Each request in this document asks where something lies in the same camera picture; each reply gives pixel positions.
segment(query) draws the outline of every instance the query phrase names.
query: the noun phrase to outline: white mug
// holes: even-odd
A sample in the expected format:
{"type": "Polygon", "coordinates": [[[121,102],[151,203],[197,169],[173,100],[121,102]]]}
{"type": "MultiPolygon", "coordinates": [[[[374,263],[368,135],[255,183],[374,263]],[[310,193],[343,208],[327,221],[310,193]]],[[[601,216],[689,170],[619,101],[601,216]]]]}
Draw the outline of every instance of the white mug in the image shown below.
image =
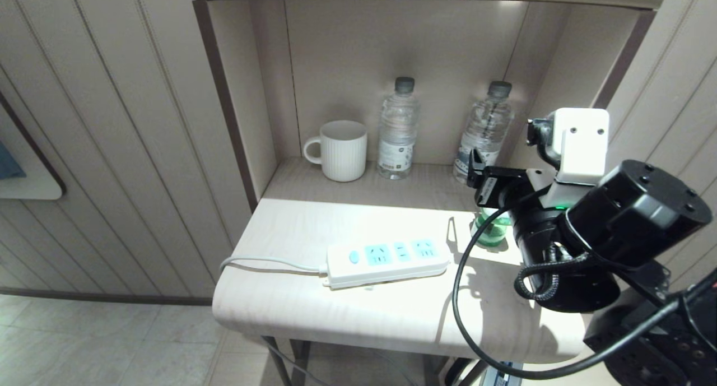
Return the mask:
{"type": "Polygon", "coordinates": [[[331,121],[321,126],[319,136],[304,144],[304,158],[321,165],[324,176],[335,182],[351,182],[366,170],[366,126],[356,121],[331,121]],[[321,146],[321,157],[307,150],[313,143],[321,146]]]}

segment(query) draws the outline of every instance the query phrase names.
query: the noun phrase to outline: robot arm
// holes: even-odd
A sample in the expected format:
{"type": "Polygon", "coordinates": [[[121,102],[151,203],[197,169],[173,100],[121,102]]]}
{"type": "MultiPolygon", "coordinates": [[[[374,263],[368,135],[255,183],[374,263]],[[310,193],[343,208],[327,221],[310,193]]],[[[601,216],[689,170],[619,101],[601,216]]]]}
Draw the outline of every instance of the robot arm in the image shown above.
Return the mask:
{"type": "Polygon", "coordinates": [[[696,192],[650,164],[623,161],[605,175],[608,122],[597,109],[560,109],[528,121],[528,145],[552,169],[485,166],[474,151],[468,185],[477,205],[493,208],[549,186],[509,211],[525,263],[515,290],[546,309],[597,311],[584,340],[592,350],[679,302],[605,361],[621,384],[715,384],[717,271],[670,294],[670,272],[654,260],[707,225],[712,212],[696,192]],[[630,289],[621,292],[616,276],[630,289]]]}

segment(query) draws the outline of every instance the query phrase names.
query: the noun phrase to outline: power strip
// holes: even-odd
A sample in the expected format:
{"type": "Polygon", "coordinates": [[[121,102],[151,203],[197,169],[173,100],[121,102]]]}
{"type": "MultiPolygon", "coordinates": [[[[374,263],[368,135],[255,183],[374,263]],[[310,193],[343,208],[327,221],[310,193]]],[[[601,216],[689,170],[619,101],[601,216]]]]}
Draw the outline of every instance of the power strip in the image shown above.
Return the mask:
{"type": "Polygon", "coordinates": [[[430,239],[370,245],[333,245],[326,253],[325,286],[332,289],[438,276],[450,263],[446,245],[430,239]]]}

